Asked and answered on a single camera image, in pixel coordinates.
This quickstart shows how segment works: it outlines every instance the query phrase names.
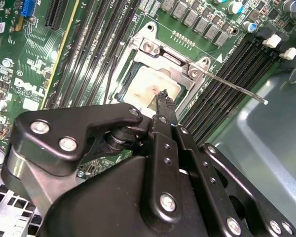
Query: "black mount arm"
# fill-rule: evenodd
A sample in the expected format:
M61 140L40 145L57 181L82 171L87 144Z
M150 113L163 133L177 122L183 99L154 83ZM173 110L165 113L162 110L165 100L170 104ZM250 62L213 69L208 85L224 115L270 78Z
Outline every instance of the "black mount arm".
M222 153L198 149L166 102L156 96L149 108L152 118L116 104L15 120L2 179L46 214L39 236L291 236L287 226L296 236ZM35 122L48 131L33 130ZM134 156L76 182L80 164L124 149Z

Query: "green circuit board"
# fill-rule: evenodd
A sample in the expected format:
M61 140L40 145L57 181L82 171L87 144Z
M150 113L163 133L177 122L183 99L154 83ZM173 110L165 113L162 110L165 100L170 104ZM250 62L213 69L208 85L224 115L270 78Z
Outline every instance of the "green circuit board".
M171 7L166 9L168 1ZM134 0L68 0L59 8L62 20L57 22L56 29L48 26L46 21L50 14L55 14L52 6L59 1L46 0L43 3L36 0L31 16L23 17L20 12L25 2L28 1L0 0L2 149L8 145L13 120L22 112L101 104L111 63L108 55L114 55L113 45L121 40L117 38L119 32L123 33L122 39L127 45L147 23L153 22L160 42L193 62L204 56L210 58L209 71L213 74L228 61L248 34L243 29L246 21L256 23L257 28L270 23L276 31L288 37L292 46L296 46L296 19L282 10L284 1L280 0L244 0L239 14L228 12L231 0L222 3L141 0L138 4ZM193 23L186 21L190 12L196 15ZM129 19L127 28L119 29ZM196 30L200 19L207 22L203 33ZM208 34L210 26L217 30L215 37ZM218 40L218 35L226 36L223 42ZM124 73L113 79L111 91L123 86L128 70L129 65L125 64ZM190 103L206 86L204 83ZM188 111L189 106L184 108L183 114ZM128 154L103 165L109 167L107 164L119 162Z

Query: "grey metal surface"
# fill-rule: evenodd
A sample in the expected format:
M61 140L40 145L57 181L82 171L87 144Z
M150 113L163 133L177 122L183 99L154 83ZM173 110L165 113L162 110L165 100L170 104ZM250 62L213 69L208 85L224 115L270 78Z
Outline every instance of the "grey metal surface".
M296 227L296 84L273 76L212 142Z

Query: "yellow-edged slot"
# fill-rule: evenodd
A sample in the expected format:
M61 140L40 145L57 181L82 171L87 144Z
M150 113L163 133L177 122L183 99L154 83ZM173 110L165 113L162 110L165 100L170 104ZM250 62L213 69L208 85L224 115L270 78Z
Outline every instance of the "yellow-edged slot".
M24 16L20 16L18 24L15 26L15 31L20 31L23 26Z
M54 78L54 75L55 75L55 72L56 72L56 69L57 69L57 66L58 66L58 63L59 63L59 60L60 60L60 57L61 57L61 54L63 52L63 49L64 49L64 46L65 46L65 43L66 43L66 39L68 37L68 34L69 34L69 30L70 30L70 27L71 27L71 24L72 22L74 21L74 15L75 15L75 12L78 8L78 5L79 5L79 1L80 0L75 0L75 5L74 5L74 9L73 9L73 12L71 14L71 17L70 17L70 20L69 20L69 24L66 28L66 32L65 32L65 35L64 35L64 38L63 38L63 41L61 42L61 45L60 45L60 49L59 49L59 53L58 53L58 57L57 57L57 60L56 60L56 63L55 63L55 66L53 68L53 71L51 73L51 76L50 76L50 79L49 79L49 84L48 84L48 87L46 89L46 94L44 96L44 99L43 99L43 102L41 104L41 107L40 109L42 110L44 108L44 105L45 105L45 102L46 102L46 99L47 99L47 96L48 96L48 92L49 92L49 89L52 85L52 82L53 82L53 78Z

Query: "hole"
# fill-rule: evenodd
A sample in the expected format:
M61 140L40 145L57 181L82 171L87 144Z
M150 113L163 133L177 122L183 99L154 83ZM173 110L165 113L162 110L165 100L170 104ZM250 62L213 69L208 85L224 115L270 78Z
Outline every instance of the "hole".
M26 206L25 210L34 211L35 208L36 207L32 203L28 202L28 205Z
M4 199L5 195L0 194L0 202Z
M14 203L14 201L15 201L15 198L12 197L12 198L9 200L8 205L9 205L9 206L12 206L12 204Z
M216 184L216 179L211 178L211 182L212 182L213 184Z
M165 158L165 159L164 159L164 162L165 162L166 164L171 164L171 160L170 160L169 158Z
M0 231L0 237L3 237L4 231Z
M22 213L22 216L24 216L24 217L31 217L31 213L30 212L27 212L27 211L23 211L23 213Z
M37 231L38 231L37 226L29 225L29 227L28 227L28 235L36 236Z
M0 185L0 193L6 194L9 191L9 189L4 185Z
M233 31L231 32L233 35L236 35L238 34L238 29L237 28L234 28Z
M225 176L222 175L222 173L219 170L217 170L217 169L215 169L215 170L216 170L216 173L218 174L219 179L222 182L223 187L227 188L228 180L225 178Z
M42 217L40 215L34 215L31 220L31 223L40 225L41 221L42 221Z
M18 200L15 202L14 207L17 207L17 208L21 208L21 209L23 209L23 208L25 207L26 203L27 203L26 201L21 200L21 199L18 199Z

